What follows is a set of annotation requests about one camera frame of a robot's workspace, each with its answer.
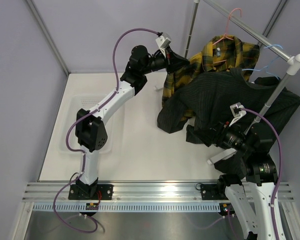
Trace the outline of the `yellow plaid shirt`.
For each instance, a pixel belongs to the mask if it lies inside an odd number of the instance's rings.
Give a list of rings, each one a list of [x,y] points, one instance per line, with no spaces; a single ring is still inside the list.
[[[215,36],[202,51],[189,59],[189,65],[167,75],[163,86],[162,105],[165,105],[179,88],[204,72],[227,72],[231,68],[249,69],[243,74],[243,78],[248,81],[259,56],[259,45],[243,42],[232,35],[225,38]]]

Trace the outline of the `pink wire hanger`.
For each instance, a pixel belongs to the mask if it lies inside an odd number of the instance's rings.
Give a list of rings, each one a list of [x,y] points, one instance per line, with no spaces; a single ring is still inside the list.
[[[206,63],[213,71],[226,71],[237,67],[242,62],[242,42],[228,33],[229,22],[235,11],[239,11],[239,16],[242,17],[242,9],[234,8],[228,15],[224,34],[215,36],[207,44]]]

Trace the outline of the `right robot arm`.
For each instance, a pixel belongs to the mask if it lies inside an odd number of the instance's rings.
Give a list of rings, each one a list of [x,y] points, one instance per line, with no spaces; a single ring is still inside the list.
[[[200,184],[203,200],[229,200],[237,214],[245,240],[283,240],[277,200],[279,174],[269,155],[277,134],[265,123],[254,124],[247,134],[239,126],[226,126],[217,146],[236,150],[242,177],[223,174],[215,184]]]

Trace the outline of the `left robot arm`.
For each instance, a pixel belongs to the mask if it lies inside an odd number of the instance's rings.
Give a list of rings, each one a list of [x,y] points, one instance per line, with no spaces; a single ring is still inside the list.
[[[141,91],[147,83],[146,74],[162,69],[170,74],[187,65],[189,60],[169,46],[154,54],[149,54],[145,46],[135,46],[117,87],[94,107],[78,110],[75,136],[83,159],[80,173],[70,185],[70,200],[111,200],[113,186],[98,183],[100,150],[108,140],[107,122],[125,102]]]

